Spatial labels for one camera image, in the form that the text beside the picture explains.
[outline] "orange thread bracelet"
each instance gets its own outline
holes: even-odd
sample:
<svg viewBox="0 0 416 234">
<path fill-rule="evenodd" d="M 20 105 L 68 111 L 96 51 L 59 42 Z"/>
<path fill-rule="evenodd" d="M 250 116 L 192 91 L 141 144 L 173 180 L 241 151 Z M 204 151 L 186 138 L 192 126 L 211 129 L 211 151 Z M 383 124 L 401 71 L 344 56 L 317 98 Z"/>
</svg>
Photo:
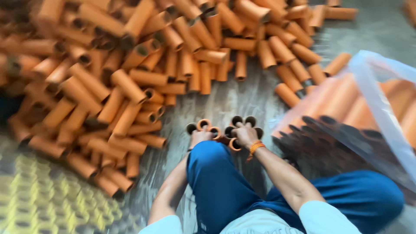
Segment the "orange thread bracelet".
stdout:
<svg viewBox="0 0 416 234">
<path fill-rule="evenodd" d="M 253 159 L 253 155 L 254 152 L 259 148 L 259 147 L 266 147 L 263 142 L 261 142 L 260 140 L 255 141 L 251 146 L 250 146 L 250 154 L 248 155 L 247 160 L 245 161 L 246 163 L 249 162 L 250 160 Z"/>
</svg>

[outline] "blue pants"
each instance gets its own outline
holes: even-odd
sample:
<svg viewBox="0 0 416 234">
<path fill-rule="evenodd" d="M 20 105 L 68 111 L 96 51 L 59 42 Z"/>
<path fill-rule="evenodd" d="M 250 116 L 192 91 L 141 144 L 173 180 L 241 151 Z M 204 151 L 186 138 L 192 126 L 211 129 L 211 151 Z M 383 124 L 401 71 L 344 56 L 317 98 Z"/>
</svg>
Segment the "blue pants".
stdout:
<svg viewBox="0 0 416 234">
<path fill-rule="evenodd" d="M 186 175 L 195 195 L 199 234 L 218 234 L 231 221 L 259 208 L 272 209 L 291 227 L 306 233 L 298 215 L 275 187 L 266 200 L 260 199 L 221 143 L 196 145 L 189 155 Z M 355 171 L 311 183 L 362 234 L 379 232 L 403 209 L 402 192 L 379 173 Z"/>
</svg>

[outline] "shirt sleeve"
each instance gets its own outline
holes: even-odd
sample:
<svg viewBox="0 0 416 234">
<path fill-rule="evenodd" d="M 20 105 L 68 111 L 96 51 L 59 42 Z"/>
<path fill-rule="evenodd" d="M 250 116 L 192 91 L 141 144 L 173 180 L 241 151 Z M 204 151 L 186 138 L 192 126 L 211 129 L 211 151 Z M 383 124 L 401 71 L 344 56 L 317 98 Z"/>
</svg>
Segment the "shirt sleeve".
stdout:
<svg viewBox="0 0 416 234">
<path fill-rule="evenodd" d="M 326 202 L 306 202 L 299 217 L 307 234 L 360 234 L 345 215 Z"/>
<path fill-rule="evenodd" d="M 147 227 L 143 228 L 139 234 L 182 234 L 181 221 L 176 215 L 166 216 Z"/>
</svg>

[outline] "person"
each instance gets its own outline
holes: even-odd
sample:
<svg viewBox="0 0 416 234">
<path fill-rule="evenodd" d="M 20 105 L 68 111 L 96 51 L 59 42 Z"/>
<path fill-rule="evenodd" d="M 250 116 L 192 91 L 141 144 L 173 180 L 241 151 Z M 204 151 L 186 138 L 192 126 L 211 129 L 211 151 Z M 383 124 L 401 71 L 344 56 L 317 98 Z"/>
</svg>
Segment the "person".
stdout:
<svg viewBox="0 0 416 234">
<path fill-rule="evenodd" d="M 233 130 L 254 150 L 274 184 L 262 200 L 232 163 L 229 149 L 204 129 L 193 132 L 187 155 L 162 184 L 140 234 L 181 234 L 175 215 L 189 183 L 198 234 L 375 234 L 402 211 L 402 192 L 387 177 L 354 171 L 308 181 L 259 144 L 250 123 Z"/>
</svg>

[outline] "hand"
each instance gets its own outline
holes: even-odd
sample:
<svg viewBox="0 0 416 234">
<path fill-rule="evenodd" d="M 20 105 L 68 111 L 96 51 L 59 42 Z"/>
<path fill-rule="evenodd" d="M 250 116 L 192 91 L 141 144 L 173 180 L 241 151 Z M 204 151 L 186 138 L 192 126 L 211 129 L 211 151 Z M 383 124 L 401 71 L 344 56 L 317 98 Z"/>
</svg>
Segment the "hand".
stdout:
<svg viewBox="0 0 416 234">
<path fill-rule="evenodd" d="M 237 136 L 238 143 L 241 146 L 249 149 L 254 142 L 259 140 L 256 130 L 251 127 L 251 123 L 246 123 L 243 125 L 242 123 L 238 122 L 236 126 L 238 128 L 234 129 L 232 134 Z"/>
<path fill-rule="evenodd" d="M 203 141 L 209 141 L 214 138 L 212 132 L 208 131 L 208 126 L 204 126 L 203 130 L 198 132 L 194 130 L 191 135 L 191 145 L 189 146 L 190 149 L 194 148 L 198 143 Z"/>
</svg>

